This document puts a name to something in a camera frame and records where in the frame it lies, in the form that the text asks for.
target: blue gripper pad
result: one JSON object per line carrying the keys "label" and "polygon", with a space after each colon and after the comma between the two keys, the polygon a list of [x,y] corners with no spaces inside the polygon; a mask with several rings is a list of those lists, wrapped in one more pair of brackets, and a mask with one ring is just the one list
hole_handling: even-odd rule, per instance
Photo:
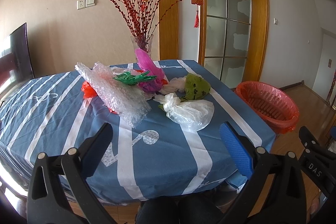
{"label": "blue gripper pad", "polygon": [[239,173],[250,179],[253,174],[253,160],[236,136],[236,131],[225,122],[221,124],[219,134]]}

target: glass door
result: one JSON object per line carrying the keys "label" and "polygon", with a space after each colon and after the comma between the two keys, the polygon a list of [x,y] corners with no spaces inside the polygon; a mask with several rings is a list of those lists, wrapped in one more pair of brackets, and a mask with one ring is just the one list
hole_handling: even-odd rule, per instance
{"label": "glass door", "polygon": [[229,88],[243,78],[250,15],[251,0],[207,0],[204,67]]}

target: wooden floor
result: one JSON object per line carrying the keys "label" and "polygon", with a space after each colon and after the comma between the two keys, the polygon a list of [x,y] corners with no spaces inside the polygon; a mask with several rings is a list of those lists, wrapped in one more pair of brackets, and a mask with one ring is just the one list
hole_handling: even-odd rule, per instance
{"label": "wooden floor", "polygon": [[[298,137],[298,130],[302,126],[306,126],[315,136],[317,140],[325,139],[325,131],[330,125],[334,110],[331,109],[318,95],[305,85],[296,86],[285,90],[285,92],[295,101],[300,111],[300,118],[296,129],[285,135],[280,135],[272,147],[271,153],[284,155],[288,151],[293,151],[299,158],[303,152],[303,146]],[[263,201],[266,199],[269,187],[272,183],[272,178],[269,177],[265,187],[256,203],[251,215],[260,211]],[[310,207],[311,201],[318,194],[319,190],[315,184],[303,173],[307,208]],[[106,206],[106,210],[120,224],[127,222],[134,223],[134,216],[137,213],[139,203],[133,203],[128,206]],[[77,203],[71,203],[74,212],[83,215]]]}
{"label": "wooden floor", "polygon": [[[320,142],[324,142],[325,132],[328,125],[335,114],[334,110],[326,104],[317,94],[305,85],[299,85],[284,91],[287,93],[300,111],[300,117],[296,129],[293,132],[280,135],[274,142],[271,153],[285,155],[288,151],[293,151],[299,158],[303,152],[303,145],[299,139],[299,129],[306,126],[315,138]],[[311,205],[311,201],[318,194],[317,186],[302,172],[306,189],[307,209]],[[273,176],[269,176],[263,191],[253,208],[251,215],[260,211],[264,200],[268,194]]]}

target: wooden door frame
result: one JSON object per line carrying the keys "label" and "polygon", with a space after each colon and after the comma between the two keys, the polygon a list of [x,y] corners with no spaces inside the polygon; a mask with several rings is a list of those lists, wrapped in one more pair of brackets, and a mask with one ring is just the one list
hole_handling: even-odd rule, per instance
{"label": "wooden door frame", "polygon": [[[207,28],[207,6],[200,9],[198,63],[204,66]],[[251,27],[243,81],[259,81],[266,52],[269,21],[269,0],[251,0]]]}
{"label": "wooden door frame", "polygon": [[[159,19],[178,0],[160,0]],[[159,24],[160,60],[179,58],[179,5],[175,4]]]}

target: glass vase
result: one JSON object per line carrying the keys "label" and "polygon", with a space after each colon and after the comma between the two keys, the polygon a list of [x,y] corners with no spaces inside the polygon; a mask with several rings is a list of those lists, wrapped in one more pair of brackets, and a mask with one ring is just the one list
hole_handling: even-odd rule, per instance
{"label": "glass vase", "polygon": [[150,35],[148,37],[131,37],[131,41],[134,50],[140,48],[148,53],[149,57],[151,58],[153,35]]}

